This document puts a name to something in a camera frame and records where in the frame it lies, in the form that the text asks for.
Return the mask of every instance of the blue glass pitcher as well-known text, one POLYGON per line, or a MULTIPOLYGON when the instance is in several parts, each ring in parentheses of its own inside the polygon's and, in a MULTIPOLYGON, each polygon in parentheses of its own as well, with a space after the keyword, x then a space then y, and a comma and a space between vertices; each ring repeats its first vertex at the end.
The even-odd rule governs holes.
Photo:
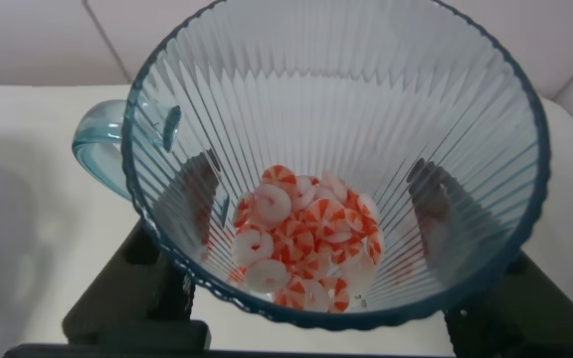
POLYGON ((440 1, 229 0, 163 39, 127 100, 85 115, 73 150, 197 284, 276 322, 339 330, 427 317, 498 278, 540 216, 548 141, 514 58, 440 1), (275 164, 330 170, 381 212, 383 261, 343 314, 232 279, 235 204, 275 164), (427 240, 431 193, 451 215, 427 240))

